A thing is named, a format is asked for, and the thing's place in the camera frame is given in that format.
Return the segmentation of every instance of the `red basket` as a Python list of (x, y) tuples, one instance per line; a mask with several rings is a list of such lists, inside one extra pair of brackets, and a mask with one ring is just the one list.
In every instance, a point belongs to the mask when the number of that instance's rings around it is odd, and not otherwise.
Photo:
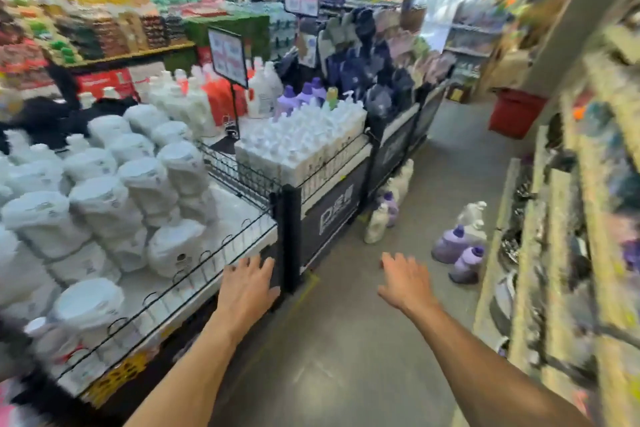
[(489, 121), (489, 130), (512, 139), (524, 139), (547, 102), (524, 91), (503, 88)]

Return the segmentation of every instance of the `hand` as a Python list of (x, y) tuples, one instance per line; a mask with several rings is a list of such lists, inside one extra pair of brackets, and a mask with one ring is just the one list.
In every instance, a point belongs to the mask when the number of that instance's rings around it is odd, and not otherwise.
[(268, 258), (260, 268), (260, 256), (243, 258), (223, 272), (218, 308), (211, 316), (212, 329), (220, 328), (237, 345), (249, 329), (273, 305), (280, 287), (269, 288), (275, 261)]
[(389, 253), (383, 253), (381, 262), (387, 285), (379, 286), (378, 294), (390, 306), (400, 309), (409, 318), (440, 308), (431, 290), (427, 267), (418, 264), (413, 257), (405, 259), (402, 253), (396, 253), (395, 259)]

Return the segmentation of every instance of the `red bucket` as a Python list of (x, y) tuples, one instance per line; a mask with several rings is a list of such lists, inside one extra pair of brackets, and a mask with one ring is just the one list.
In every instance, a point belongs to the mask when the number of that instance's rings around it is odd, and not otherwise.
[(512, 139), (524, 139), (546, 102), (546, 98), (502, 88), (498, 90), (498, 101), (489, 121), (489, 130)]

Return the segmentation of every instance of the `concrete floor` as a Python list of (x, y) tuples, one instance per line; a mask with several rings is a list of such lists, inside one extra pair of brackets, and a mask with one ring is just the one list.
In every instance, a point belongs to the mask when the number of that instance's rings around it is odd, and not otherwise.
[(420, 334), (377, 296), (381, 252), (429, 264), (445, 308), (471, 327), (479, 287), (459, 287), (430, 249), (469, 201), (495, 222), (517, 142), (487, 131), (492, 103), (444, 102), (430, 140), (412, 156), (415, 174), (399, 222), (377, 245), (351, 226), (315, 274), (273, 314), (239, 371), (229, 374), (212, 426), (420, 426), (451, 423), (454, 399)]

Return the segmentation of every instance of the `forearm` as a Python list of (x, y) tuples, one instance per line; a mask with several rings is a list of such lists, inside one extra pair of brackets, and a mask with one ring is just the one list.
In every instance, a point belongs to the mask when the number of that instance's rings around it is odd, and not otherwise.
[(587, 427), (555, 393), (501, 358), (440, 307), (410, 314), (471, 427)]
[(205, 427), (236, 341), (215, 312), (187, 353), (140, 404), (125, 427)]

